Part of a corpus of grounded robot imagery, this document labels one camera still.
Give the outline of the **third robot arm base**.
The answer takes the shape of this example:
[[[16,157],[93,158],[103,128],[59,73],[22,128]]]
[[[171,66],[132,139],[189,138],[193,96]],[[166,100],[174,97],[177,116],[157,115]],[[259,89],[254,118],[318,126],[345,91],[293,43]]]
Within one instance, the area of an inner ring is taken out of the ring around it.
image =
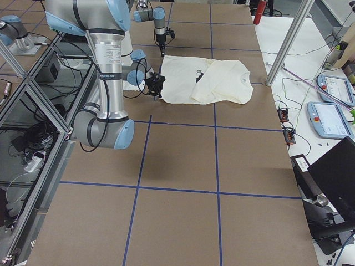
[[[1,17],[1,42],[14,55],[34,56],[47,38],[31,35],[19,17],[8,15]]]

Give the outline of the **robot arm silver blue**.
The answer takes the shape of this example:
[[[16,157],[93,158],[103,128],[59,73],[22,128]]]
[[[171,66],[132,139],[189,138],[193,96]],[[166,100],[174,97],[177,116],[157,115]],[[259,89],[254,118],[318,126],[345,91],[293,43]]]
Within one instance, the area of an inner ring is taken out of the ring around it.
[[[153,8],[150,1],[137,1],[136,10],[133,13],[136,22],[154,22],[154,42],[159,47],[162,57],[165,56],[166,46],[169,44],[167,37],[171,40],[175,39],[175,32],[166,26],[165,23],[165,9],[162,6]]]
[[[140,94],[160,96],[165,81],[142,50],[132,50],[131,20],[154,22],[159,49],[164,51],[168,33],[164,8],[148,8],[145,1],[134,13],[126,1],[47,1],[45,8],[53,30],[87,39],[97,70],[98,87],[74,119],[82,150],[128,148],[135,126],[124,109],[124,83],[137,87]]]

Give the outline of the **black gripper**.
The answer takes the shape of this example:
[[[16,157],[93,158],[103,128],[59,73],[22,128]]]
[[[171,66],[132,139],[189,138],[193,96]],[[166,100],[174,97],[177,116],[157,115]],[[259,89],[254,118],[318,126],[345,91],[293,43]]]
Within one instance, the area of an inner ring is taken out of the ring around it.
[[[162,98],[161,91],[163,89],[163,83],[165,81],[165,77],[160,75],[159,73],[152,73],[150,78],[144,79],[146,86],[148,87],[147,94],[150,96],[154,96],[154,100],[158,100]]]
[[[160,52],[161,56],[165,56],[166,52],[166,38],[167,36],[170,36],[171,39],[175,38],[175,32],[171,28],[165,27],[165,28],[155,28],[155,41],[160,47]]]

